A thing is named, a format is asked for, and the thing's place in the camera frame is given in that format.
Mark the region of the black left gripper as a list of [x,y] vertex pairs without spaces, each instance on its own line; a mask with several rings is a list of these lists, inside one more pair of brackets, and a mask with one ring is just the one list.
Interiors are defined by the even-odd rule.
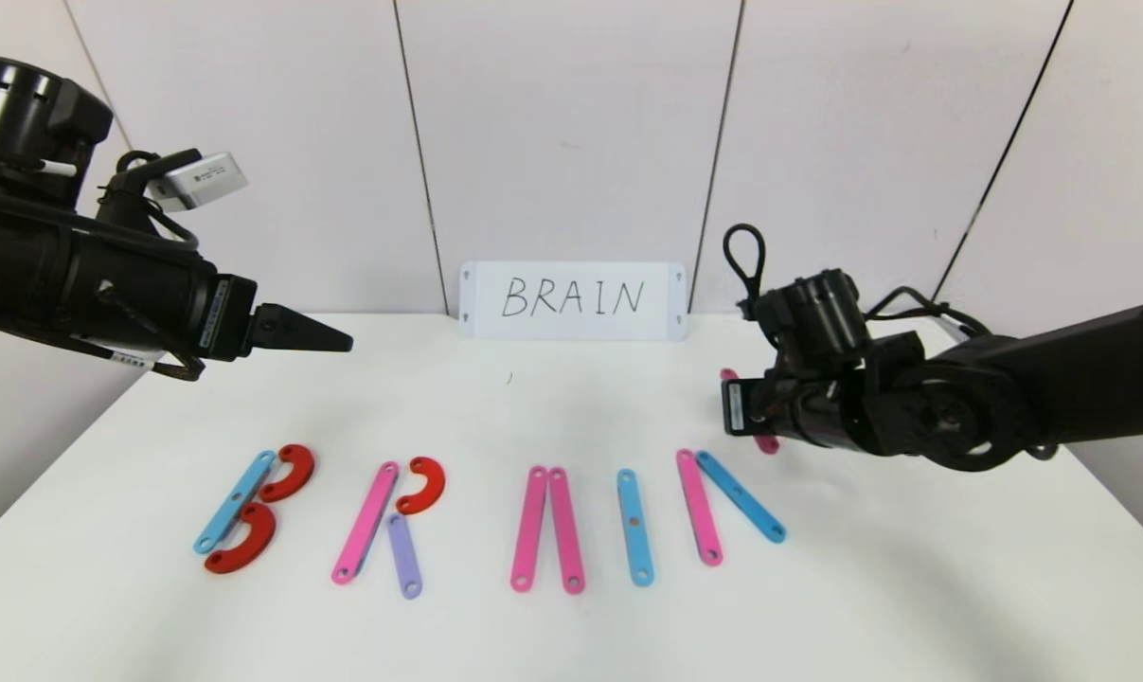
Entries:
[[135,361],[134,352],[163,352],[183,368],[233,361],[251,350],[353,350],[347,332],[298,311],[259,305],[251,314],[257,284],[221,275],[186,241],[74,224],[56,228],[56,244],[61,350],[135,367],[147,363]]

